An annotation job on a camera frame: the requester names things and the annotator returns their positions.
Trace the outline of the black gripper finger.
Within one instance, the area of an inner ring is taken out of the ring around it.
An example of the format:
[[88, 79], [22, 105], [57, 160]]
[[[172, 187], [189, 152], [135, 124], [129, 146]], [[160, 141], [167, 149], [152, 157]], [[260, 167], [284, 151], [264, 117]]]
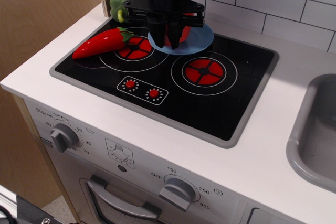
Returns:
[[167, 25], [167, 37], [172, 49], [179, 47], [185, 24], [183, 22], [173, 21]]
[[158, 47], [163, 47], [167, 22], [165, 20], [148, 20], [147, 24], [154, 43]]

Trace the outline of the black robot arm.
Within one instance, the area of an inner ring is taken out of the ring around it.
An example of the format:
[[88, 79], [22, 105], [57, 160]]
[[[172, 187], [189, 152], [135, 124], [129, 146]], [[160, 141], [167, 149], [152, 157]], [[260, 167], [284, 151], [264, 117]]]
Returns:
[[205, 6], [192, 0], [128, 0], [123, 3], [131, 22], [146, 22], [155, 44], [162, 48], [167, 33], [172, 49], [180, 45], [185, 27], [203, 27]]

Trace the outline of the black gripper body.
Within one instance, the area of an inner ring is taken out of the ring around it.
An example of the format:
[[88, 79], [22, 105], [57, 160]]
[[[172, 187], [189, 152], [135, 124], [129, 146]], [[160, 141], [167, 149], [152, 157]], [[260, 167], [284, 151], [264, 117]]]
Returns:
[[205, 6], [192, 0], [126, 0], [127, 18], [131, 22], [178, 22], [182, 26], [203, 27]]

